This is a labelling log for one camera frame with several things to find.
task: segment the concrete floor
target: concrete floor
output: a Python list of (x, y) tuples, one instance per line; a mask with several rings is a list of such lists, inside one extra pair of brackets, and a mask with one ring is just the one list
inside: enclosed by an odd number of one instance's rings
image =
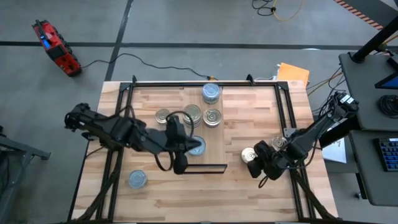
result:
[[(37, 41), (31, 24), (46, 19), (69, 42), (115, 42), (127, 0), (0, 2), (0, 41)], [(279, 1), (280, 16), (294, 13), (299, 1)], [(311, 71), (311, 83), (330, 78), (338, 55), (348, 50), (292, 50), (299, 45), (363, 45), (377, 30), (332, 0), (306, 0), (289, 22), (258, 16), (251, 1), (135, 0), (124, 43), (278, 44), (284, 49), (121, 48), (159, 66), (191, 67), (220, 80), (252, 74), (270, 77), (277, 63)], [(82, 65), (109, 60), (112, 47), (74, 47)], [(41, 47), (0, 47), (0, 125), (12, 139), (52, 153), (49, 161), (32, 161), (11, 216), (11, 223), (65, 221), (72, 202), (87, 142), (63, 128), (63, 117), (77, 103), (96, 108), (108, 65), (96, 63), (76, 78), (68, 78)], [(116, 62), (111, 80), (200, 80), (188, 71), (156, 70), (132, 57)], [(310, 96), (318, 108), (330, 90)], [(67, 96), (68, 101), (61, 101)], [(363, 222), (394, 223), (398, 208), (373, 207), (356, 201), (353, 175), (331, 174), (340, 217)]]

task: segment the blue keyboard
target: blue keyboard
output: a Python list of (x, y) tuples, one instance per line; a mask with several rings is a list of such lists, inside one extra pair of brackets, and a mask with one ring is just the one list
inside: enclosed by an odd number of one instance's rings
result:
[(398, 171), (398, 139), (376, 139), (376, 146), (384, 170)]

